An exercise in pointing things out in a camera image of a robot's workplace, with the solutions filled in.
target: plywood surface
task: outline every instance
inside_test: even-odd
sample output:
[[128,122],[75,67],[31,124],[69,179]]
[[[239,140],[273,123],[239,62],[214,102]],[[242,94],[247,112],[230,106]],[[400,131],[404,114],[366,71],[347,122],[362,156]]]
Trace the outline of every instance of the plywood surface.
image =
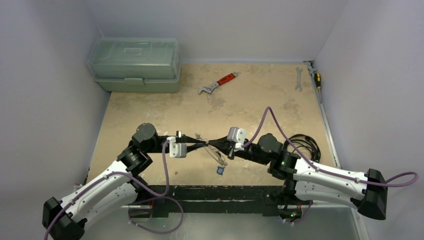
[[[303,90],[296,91],[296,67],[303,69]],[[223,76],[239,76],[218,87],[212,94],[198,94]],[[230,127],[244,128],[250,139],[263,112],[271,106],[288,136],[306,134],[321,149],[321,163],[333,166],[315,91],[305,65],[295,64],[183,64],[181,89],[177,93],[113,92],[103,119],[88,178],[93,179],[127,147],[137,126],[153,124],[159,135],[174,135],[180,130],[206,139],[228,134]],[[283,137],[269,114],[259,136],[272,133]],[[160,154],[150,154],[153,163],[140,175],[151,185],[165,184]],[[167,158],[172,185],[281,185],[267,173],[267,166],[248,160],[226,159],[223,175],[216,173],[218,163],[204,149],[190,152],[186,158]]]

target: adjustable wrench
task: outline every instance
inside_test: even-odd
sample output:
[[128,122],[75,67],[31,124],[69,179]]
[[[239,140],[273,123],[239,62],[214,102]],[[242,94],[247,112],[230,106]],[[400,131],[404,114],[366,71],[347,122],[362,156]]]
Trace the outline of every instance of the adjustable wrench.
[[228,83],[229,81],[236,78],[238,75],[239,74],[237,72],[233,72],[233,73],[230,73],[230,74],[226,75],[225,77],[219,79],[217,82],[215,82],[214,84],[212,84],[210,86],[202,86],[201,88],[199,88],[199,94],[203,91],[207,92],[208,94],[211,94],[214,89],[216,89],[217,87],[219,87],[219,86],[221,86],[225,83]]
[[297,85],[294,88],[294,90],[299,89],[299,92],[302,92],[302,85],[301,85],[301,73],[302,73],[302,68],[296,68],[297,71]]

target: plastic storage box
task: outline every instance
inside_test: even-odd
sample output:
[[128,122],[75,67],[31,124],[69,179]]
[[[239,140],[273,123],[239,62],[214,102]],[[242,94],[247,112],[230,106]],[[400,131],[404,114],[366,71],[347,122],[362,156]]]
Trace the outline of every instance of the plastic storage box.
[[111,92],[171,93],[180,89],[181,52],[175,38],[100,38],[88,67]]

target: screwdriver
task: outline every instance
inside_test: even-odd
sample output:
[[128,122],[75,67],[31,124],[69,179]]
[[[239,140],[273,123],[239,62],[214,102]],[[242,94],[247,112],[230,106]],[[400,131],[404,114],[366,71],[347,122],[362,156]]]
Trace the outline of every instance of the screwdriver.
[[318,72],[315,73],[313,80],[315,81],[315,86],[318,90],[319,103],[323,103],[323,101],[321,100],[321,75]]

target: robotic arm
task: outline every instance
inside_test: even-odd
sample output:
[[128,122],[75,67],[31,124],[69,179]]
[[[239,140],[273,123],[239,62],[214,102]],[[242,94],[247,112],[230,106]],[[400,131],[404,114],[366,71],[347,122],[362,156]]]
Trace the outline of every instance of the robotic arm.
[[[268,173],[284,181],[282,187],[270,186],[277,187],[276,193],[271,196],[276,203],[284,205],[321,200],[358,209],[360,214],[372,219],[386,218],[388,188],[363,183],[386,183],[375,169],[364,173],[316,162],[311,166],[299,155],[283,150],[283,144],[271,133],[261,136],[257,143],[249,143],[244,129],[232,127],[226,137],[206,142],[182,135],[180,131],[175,136],[159,136],[152,124],[143,123],[128,147],[104,172],[78,191],[60,200],[52,197],[44,203],[42,224],[47,229],[45,239],[50,234],[54,240],[78,240],[98,219],[121,206],[154,196],[171,196],[171,193],[168,194],[168,182],[164,193],[159,194],[152,189],[161,186],[149,186],[139,176],[153,162],[148,153],[162,152],[172,158],[185,158],[187,153],[208,145],[217,148],[229,159],[239,157],[262,165],[269,164]],[[326,174],[325,171],[339,176]],[[211,186],[202,187],[206,191]],[[219,191],[217,194],[226,195],[227,192]],[[172,196],[177,198],[179,194],[173,191]]]
[[[267,133],[257,144],[245,139],[246,130],[232,127],[228,136],[209,141],[230,159],[239,157],[262,165],[268,165],[268,173],[284,180],[281,198],[286,201],[319,200],[346,205],[358,209],[366,217],[385,220],[388,188],[362,183],[364,181],[385,184],[381,172],[369,169],[367,173],[354,172],[310,162],[297,154],[283,150],[283,144]],[[332,172],[340,176],[326,174]]]

